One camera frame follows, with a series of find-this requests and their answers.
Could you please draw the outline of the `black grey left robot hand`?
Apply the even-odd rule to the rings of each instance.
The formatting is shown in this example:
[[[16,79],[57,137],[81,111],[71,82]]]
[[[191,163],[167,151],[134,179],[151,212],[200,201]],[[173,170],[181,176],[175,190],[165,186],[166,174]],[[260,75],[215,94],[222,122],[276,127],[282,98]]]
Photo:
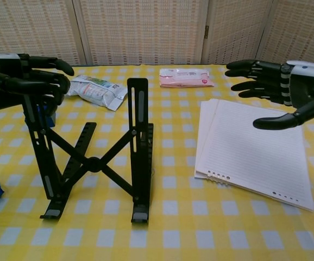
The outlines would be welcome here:
[[[24,96],[40,97],[46,114],[52,115],[70,88],[74,70],[56,57],[0,54],[0,110],[20,105]]]

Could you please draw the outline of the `black grey right robot hand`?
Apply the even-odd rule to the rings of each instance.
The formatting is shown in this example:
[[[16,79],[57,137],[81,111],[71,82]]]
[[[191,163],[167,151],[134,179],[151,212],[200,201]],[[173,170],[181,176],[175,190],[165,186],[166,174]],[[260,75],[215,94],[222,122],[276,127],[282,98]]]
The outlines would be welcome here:
[[[283,130],[314,119],[314,63],[289,60],[278,64],[262,60],[239,60],[226,65],[227,77],[245,77],[235,84],[241,98],[260,98],[294,107],[293,113],[256,119],[257,129]]]

